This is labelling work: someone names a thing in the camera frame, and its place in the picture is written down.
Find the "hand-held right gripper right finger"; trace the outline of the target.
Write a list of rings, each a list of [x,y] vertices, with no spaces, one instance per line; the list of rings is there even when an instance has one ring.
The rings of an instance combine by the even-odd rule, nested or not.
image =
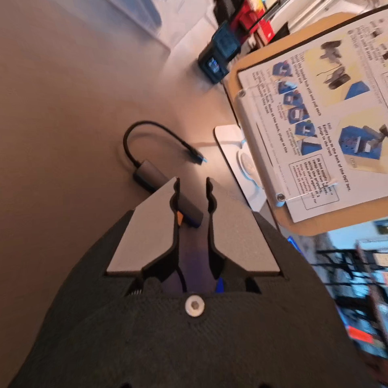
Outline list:
[[[280,267],[251,208],[230,196],[215,179],[206,179],[208,255],[214,279],[273,277]]]

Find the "clear plastic bin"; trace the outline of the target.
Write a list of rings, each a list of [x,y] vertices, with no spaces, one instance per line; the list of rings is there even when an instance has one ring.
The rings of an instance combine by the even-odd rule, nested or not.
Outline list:
[[[207,0],[109,0],[122,14],[171,51],[206,15]]]

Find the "dark grey usb hub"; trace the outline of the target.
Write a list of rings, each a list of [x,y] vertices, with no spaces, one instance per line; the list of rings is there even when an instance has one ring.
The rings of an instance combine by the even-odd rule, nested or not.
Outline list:
[[[149,193],[156,192],[170,180],[148,160],[143,161],[136,168],[133,178]],[[178,210],[183,215],[183,220],[189,226],[194,228],[201,226],[203,212],[183,192],[180,192],[178,197]]]

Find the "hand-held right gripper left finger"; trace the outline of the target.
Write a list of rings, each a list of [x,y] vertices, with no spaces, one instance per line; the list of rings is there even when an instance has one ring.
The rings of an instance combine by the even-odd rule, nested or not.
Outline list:
[[[133,211],[106,273],[166,280],[178,267],[177,200],[180,180],[170,179]]]

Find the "printed instruction sheet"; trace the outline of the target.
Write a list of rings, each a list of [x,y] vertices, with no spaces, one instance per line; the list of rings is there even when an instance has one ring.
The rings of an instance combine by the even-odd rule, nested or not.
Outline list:
[[[387,6],[237,77],[252,156],[293,223],[387,198]]]

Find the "black power adapter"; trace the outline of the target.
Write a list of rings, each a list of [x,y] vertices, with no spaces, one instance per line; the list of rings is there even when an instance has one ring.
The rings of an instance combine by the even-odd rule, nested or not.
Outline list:
[[[229,73],[229,63],[241,52],[241,44],[228,22],[223,22],[201,51],[197,64],[213,84],[220,83]]]

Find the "laminated instruction sheet on stand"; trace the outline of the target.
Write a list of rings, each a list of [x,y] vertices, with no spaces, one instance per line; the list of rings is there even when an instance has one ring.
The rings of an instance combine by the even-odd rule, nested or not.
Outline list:
[[[386,9],[387,6],[383,6],[359,16],[342,12],[325,17],[298,32],[292,33],[277,42],[269,44],[268,46],[243,57],[233,66],[230,76],[225,81],[228,98],[230,99],[231,106],[236,114],[236,120],[241,124],[243,133],[247,139],[253,161],[264,186],[264,192],[267,196],[272,216],[278,224],[298,235],[313,236],[379,218],[387,218],[388,198],[382,197],[294,223],[288,209],[285,206],[276,205],[275,183],[271,181],[270,177],[270,174],[273,173],[273,171],[270,170],[271,163],[269,156],[266,149],[263,151],[260,150],[260,148],[265,148],[264,143],[261,137],[259,137],[258,140],[255,140],[254,134],[249,133],[248,119],[246,118],[246,114],[242,112],[243,109],[240,102],[240,95],[243,87],[238,79],[238,73],[249,67],[273,59],[275,56],[285,54],[308,41],[317,39],[319,35],[332,32],[351,22]]]

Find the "white clipboard stand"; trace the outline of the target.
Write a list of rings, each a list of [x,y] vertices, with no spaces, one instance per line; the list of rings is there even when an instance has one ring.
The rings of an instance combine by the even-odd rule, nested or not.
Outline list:
[[[285,191],[254,115],[253,90],[240,90],[233,108],[237,123],[215,127],[214,136],[245,201],[257,212],[266,202],[284,206]]]

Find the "red plastic case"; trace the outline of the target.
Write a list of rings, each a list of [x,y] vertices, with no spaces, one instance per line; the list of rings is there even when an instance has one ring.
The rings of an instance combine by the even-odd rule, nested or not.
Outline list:
[[[275,1],[243,0],[238,1],[229,26],[240,45],[243,45],[254,33],[258,33],[263,43],[268,44],[275,32],[268,20],[268,12]]]

